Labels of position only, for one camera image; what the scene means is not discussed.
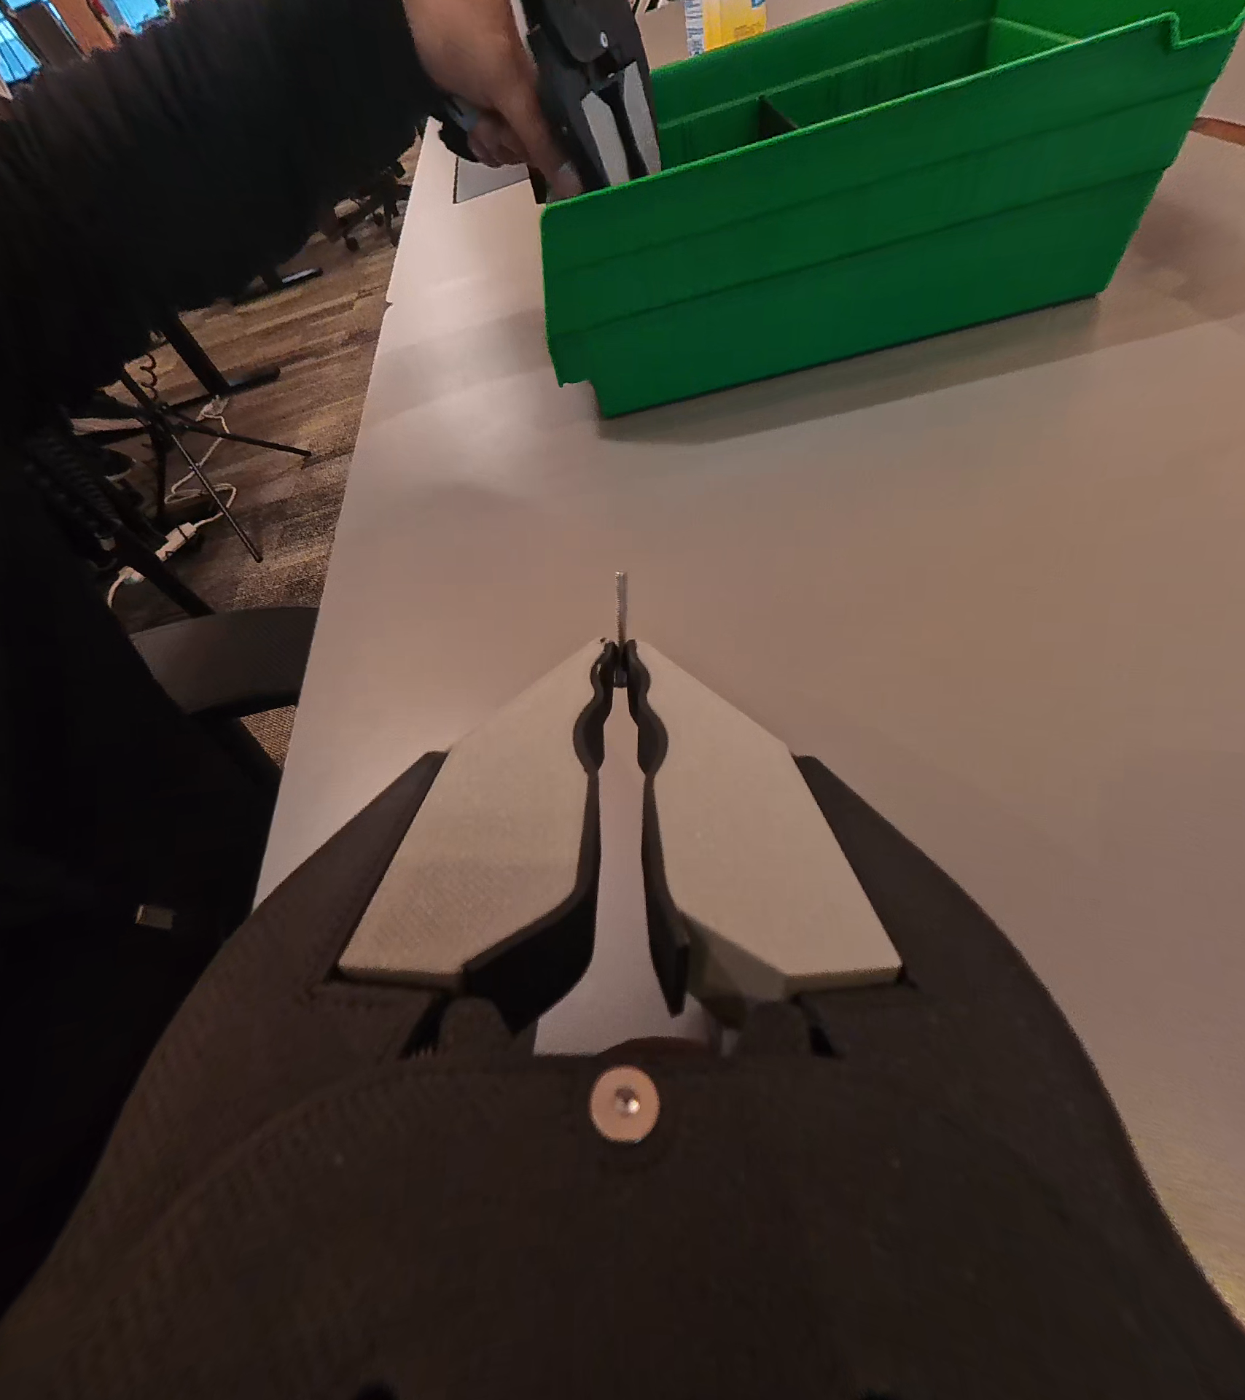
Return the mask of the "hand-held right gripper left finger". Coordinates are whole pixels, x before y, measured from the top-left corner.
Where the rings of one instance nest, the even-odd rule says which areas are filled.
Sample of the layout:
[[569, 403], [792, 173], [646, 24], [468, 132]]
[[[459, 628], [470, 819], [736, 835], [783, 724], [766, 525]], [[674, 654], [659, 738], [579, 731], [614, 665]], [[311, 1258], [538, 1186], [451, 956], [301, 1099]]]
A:
[[594, 957], [618, 647], [588, 644], [443, 756], [338, 973], [490, 1004], [527, 1030]]

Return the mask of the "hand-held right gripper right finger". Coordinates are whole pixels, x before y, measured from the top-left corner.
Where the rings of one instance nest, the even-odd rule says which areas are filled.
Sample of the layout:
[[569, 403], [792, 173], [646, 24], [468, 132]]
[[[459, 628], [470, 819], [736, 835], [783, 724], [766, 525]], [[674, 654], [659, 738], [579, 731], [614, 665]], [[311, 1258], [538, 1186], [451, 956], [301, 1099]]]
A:
[[715, 1018], [887, 986], [901, 956], [795, 754], [648, 642], [626, 647], [648, 943], [666, 1008]]

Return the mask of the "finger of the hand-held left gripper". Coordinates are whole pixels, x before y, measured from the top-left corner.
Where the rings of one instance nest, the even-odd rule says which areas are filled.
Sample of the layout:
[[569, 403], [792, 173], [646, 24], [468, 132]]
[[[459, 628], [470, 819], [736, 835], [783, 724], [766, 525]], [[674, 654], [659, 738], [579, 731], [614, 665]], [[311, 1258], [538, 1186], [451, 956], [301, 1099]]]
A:
[[618, 87], [570, 87], [561, 94], [566, 152], [586, 193], [629, 181], [626, 104]]
[[621, 68], [611, 79], [614, 186], [649, 178], [664, 170], [649, 94], [649, 79], [639, 63]]

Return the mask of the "green plastic bin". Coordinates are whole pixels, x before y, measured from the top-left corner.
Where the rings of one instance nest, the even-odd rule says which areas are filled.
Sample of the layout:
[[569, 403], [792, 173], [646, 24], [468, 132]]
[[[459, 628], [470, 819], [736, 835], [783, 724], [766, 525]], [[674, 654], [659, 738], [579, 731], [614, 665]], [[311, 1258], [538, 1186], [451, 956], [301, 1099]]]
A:
[[1244, 25], [847, 3], [655, 69], [662, 173], [541, 215], [557, 383], [618, 418], [1098, 297]]

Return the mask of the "person's left forearm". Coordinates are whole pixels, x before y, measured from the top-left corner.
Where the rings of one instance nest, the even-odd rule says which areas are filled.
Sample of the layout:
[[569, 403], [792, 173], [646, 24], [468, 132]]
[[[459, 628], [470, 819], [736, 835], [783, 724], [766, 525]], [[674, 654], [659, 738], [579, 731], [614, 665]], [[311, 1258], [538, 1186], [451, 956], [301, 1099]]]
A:
[[0, 117], [0, 377], [101, 388], [298, 254], [442, 108], [404, 3], [187, 3]]

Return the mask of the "grey desk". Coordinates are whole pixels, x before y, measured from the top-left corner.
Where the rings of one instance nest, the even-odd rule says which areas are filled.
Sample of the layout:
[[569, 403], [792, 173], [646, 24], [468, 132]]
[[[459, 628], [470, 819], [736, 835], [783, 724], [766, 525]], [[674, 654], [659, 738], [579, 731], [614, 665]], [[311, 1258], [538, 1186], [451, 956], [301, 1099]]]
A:
[[1245, 1325], [1245, 22], [1095, 301], [602, 422], [429, 138], [258, 896], [614, 628], [1016, 943]]

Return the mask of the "person's left hand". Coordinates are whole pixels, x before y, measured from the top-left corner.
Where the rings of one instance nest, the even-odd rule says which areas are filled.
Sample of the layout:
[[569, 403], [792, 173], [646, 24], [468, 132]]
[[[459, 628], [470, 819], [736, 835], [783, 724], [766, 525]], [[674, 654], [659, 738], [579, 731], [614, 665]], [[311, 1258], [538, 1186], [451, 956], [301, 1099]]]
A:
[[560, 200], [582, 194], [579, 174], [545, 120], [538, 75], [509, 2], [404, 2], [426, 78], [458, 113], [480, 167], [527, 167]]

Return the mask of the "wipes canister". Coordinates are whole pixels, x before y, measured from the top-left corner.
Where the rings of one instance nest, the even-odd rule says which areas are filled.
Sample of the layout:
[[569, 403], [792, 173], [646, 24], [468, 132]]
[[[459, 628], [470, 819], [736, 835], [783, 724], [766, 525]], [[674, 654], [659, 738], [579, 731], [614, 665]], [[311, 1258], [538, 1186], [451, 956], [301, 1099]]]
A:
[[697, 59], [763, 35], [769, 28], [766, 2], [681, 2], [685, 54]]

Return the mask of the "black office chair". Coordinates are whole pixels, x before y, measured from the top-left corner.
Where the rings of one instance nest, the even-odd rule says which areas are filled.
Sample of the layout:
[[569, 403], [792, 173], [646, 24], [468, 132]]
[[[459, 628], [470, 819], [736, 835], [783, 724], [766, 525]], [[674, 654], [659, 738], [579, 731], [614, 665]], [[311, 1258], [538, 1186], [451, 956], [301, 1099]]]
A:
[[187, 617], [130, 635], [159, 689], [198, 722], [298, 706], [319, 620], [315, 606]]

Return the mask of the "person's black-clothed torso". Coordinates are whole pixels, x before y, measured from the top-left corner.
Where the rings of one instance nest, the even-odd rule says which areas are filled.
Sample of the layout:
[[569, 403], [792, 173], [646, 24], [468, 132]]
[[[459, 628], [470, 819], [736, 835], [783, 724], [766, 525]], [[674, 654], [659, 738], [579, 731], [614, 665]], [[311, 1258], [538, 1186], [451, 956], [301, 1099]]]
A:
[[0, 1317], [248, 913], [271, 817], [99, 600], [22, 407], [0, 390]]

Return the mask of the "black tripod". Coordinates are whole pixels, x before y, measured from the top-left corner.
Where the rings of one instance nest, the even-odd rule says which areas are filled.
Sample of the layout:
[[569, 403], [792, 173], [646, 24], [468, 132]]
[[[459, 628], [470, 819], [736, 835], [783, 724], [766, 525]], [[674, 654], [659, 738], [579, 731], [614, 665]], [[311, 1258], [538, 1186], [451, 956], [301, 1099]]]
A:
[[162, 555], [171, 558], [203, 530], [222, 523], [254, 565], [264, 563], [264, 550], [235, 512], [239, 489], [216, 480], [210, 467], [222, 447], [247, 447], [295, 460], [306, 469], [314, 453], [282, 441], [271, 441], [229, 429], [226, 396], [212, 404], [178, 407], [139, 384], [127, 371], [118, 378], [121, 394], [99, 391], [77, 412], [75, 428], [96, 447], [117, 448], [120, 442], [145, 438], [152, 472], [152, 527], [166, 542]]

